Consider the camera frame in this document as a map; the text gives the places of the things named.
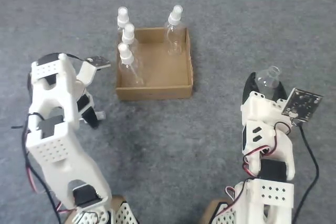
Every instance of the bottle cap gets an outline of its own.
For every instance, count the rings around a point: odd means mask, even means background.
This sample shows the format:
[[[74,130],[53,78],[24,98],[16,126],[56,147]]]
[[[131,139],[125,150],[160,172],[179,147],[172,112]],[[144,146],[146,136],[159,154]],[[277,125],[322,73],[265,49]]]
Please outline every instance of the bottle cap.
[[[173,8],[173,11],[170,13],[168,22],[169,24],[176,26],[180,23],[181,20],[181,14],[182,14],[183,8],[181,5],[175,5]]]
[[[134,41],[134,26],[132,23],[128,23],[125,25],[125,28],[122,32],[121,37],[122,42],[125,44],[132,44]]]
[[[128,48],[128,45],[125,43],[120,43],[118,45],[118,50],[120,53],[120,59],[121,62],[125,65],[129,65],[132,64],[134,61],[134,57],[133,54],[131,52],[131,50]]]
[[[126,7],[119,7],[118,9],[118,26],[124,28],[125,25],[130,21],[128,17],[128,10]]]

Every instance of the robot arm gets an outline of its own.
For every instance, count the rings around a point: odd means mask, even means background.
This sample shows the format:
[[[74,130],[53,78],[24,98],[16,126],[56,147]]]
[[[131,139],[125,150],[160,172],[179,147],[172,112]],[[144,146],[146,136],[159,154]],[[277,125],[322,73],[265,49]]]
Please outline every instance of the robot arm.
[[[282,85],[269,100],[254,85],[245,86],[242,153],[251,178],[235,186],[234,201],[218,204],[207,223],[291,224],[294,185],[288,181],[294,178],[295,165],[288,134],[295,125],[292,120],[308,121],[321,100],[299,89],[287,98]]]
[[[66,54],[50,54],[32,64],[26,148],[42,167],[56,197],[67,209],[77,210],[76,223],[87,219],[81,221],[88,211],[92,223],[114,223],[110,187],[75,135],[81,117],[92,127],[98,126],[92,96],[85,88],[98,68],[88,64],[83,62],[77,77]],[[53,115],[54,109],[63,113]],[[84,184],[70,188],[74,180]]]

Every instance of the cardboard box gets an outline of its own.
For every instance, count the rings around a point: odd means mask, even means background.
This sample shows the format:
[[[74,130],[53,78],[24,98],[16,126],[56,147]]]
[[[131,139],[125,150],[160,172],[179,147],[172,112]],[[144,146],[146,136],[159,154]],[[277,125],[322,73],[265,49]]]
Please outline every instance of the cardboard box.
[[[145,86],[123,87],[121,73],[117,67],[115,90],[119,99],[135,101],[191,97],[194,80],[188,30],[185,30],[185,44],[179,56],[168,55],[163,43],[163,27],[137,29],[135,37],[139,41],[139,60],[143,62]]]

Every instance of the cardboard base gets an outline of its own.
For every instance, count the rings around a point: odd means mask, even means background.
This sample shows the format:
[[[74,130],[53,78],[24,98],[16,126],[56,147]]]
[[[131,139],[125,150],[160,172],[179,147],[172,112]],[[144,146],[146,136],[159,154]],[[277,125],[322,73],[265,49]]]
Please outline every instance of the cardboard base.
[[[209,204],[209,206],[206,208],[201,220],[199,221],[198,224],[211,224],[210,221],[212,219],[212,217],[214,216],[214,213],[218,207],[219,204],[222,204],[223,202],[227,202],[228,204],[232,203],[231,199],[215,199],[213,201],[211,201],[211,203]]]
[[[118,212],[121,204],[124,201],[126,201],[126,200],[125,200],[125,198],[123,196],[121,196],[121,195],[113,195],[112,196],[112,209],[113,209],[113,211],[114,212]],[[75,215],[76,215],[76,211],[72,211],[68,215],[68,217],[67,217],[66,221],[64,222],[64,224],[73,224],[72,223],[72,219],[75,217]]]

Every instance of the cable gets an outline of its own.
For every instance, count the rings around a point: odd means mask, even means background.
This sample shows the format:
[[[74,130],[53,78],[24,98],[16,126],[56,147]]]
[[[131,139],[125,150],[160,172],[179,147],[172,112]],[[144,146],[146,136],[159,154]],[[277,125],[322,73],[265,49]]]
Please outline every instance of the cable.
[[[278,123],[282,123],[282,124],[284,124],[284,125],[288,128],[288,132],[285,133],[286,135],[289,135],[289,134],[291,133],[292,130],[291,130],[290,126],[289,126],[287,123],[284,123],[284,122],[281,122],[281,121],[276,122],[276,123],[274,124],[274,130],[276,129],[276,126],[277,126]]]
[[[46,185],[46,183],[43,181],[43,179],[38,175],[38,173],[35,171],[35,169],[32,167],[30,160],[28,158],[28,153],[27,153],[27,149],[26,149],[26,141],[27,141],[27,132],[28,132],[28,117],[31,114],[27,115],[26,121],[25,121],[25,125],[22,131],[22,136],[21,136],[21,144],[22,144],[22,152],[23,152],[23,156],[25,158],[25,165],[26,165],[26,169],[30,169],[30,171],[32,172],[32,174],[34,174],[34,176],[38,179],[38,181],[41,183],[41,185],[43,186],[44,190],[46,191],[46,194],[49,198],[49,201],[53,207],[54,213],[57,217],[58,223],[61,224],[61,218],[59,213],[57,212],[56,206],[55,206],[55,202],[53,200],[53,197],[51,196],[51,193],[48,189],[48,186]]]
[[[317,163],[317,160],[314,156],[314,153],[313,151],[311,150],[308,142],[307,142],[307,139],[306,139],[306,136],[305,136],[305,133],[303,131],[303,128],[302,128],[302,123],[299,123],[298,124],[298,127],[300,129],[300,132],[301,132],[301,136],[302,136],[302,139],[303,139],[303,142],[310,154],[310,157],[311,159],[313,160],[314,162],[314,165],[315,165],[315,169],[316,169],[316,175],[315,175],[315,178],[313,180],[313,182],[310,184],[310,186],[307,188],[306,192],[304,193],[299,205],[298,205],[298,208],[296,209],[296,212],[294,214],[294,218],[293,218],[293,221],[292,221],[292,224],[295,224],[298,220],[298,217],[299,217],[299,214],[300,214],[300,211],[301,211],[301,208],[303,206],[303,204],[305,203],[305,200],[308,196],[308,194],[310,193],[310,191],[312,190],[312,188],[315,186],[315,184],[317,183],[318,179],[319,179],[319,176],[320,176],[320,168],[319,168],[319,164]]]
[[[230,197],[230,199],[231,199],[232,201],[235,200],[235,198],[234,198],[234,197],[235,197],[235,193],[236,193],[235,188],[233,188],[232,186],[227,186],[227,187],[225,187],[225,193],[226,193],[227,196]]]
[[[260,155],[261,155],[261,156],[270,156],[270,155],[272,155],[272,154],[275,152],[275,150],[276,150],[277,147],[278,147],[278,138],[277,138],[276,127],[277,127],[277,124],[279,124],[279,123],[284,124],[284,125],[288,128],[288,132],[286,133],[286,135],[288,135],[288,134],[291,133],[291,128],[290,128],[290,126],[289,126],[287,123],[284,123],[284,122],[279,121],[279,122],[276,122],[276,123],[274,124],[273,129],[274,129],[275,134],[274,134],[274,147],[273,147],[273,149],[272,149],[271,151],[269,151],[269,150],[271,149],[269,145],[262,145],[262,146],[260,146],[260,147],[258,147],[258,148],[255,148],[254,150],[250,151],[249,153],[247,153],[247,154],[245,154],[245,155],[243,156],[243,165],[242,165],[242,168],[243,168],[243,170],[244,170],[249,176],[254,177],[254,178],[257,177],[256,175],[254,175],[254,174],[247,168],[248,160],[246,159],[246,157],[249,156],[249,155],[251,155],[251,154],[253,154],[253,153],[256,153],[256,152],[260,152]]]
[[[237,203],[237,201],[239,200],[239,198],[241,197],[241,195],[243,194],[243,191],[244,191],[244,187],[245,187],[245,184],[246,184],[246,181],[248,181],[249,179],[253,180],[255,178],[247,178],[246,180],[243,181],[243,187],[240,191],[240,193],[238,194],[237,198],[235,198],[235,200],[229,204],[226,208],[224,208],[222,211],[220,211],[218,214],[216,214],[215,217],[217,217],[218,215],[221,215],[223,214],[224,212],[226,212],[227,210],[231,209],[235,203]]]

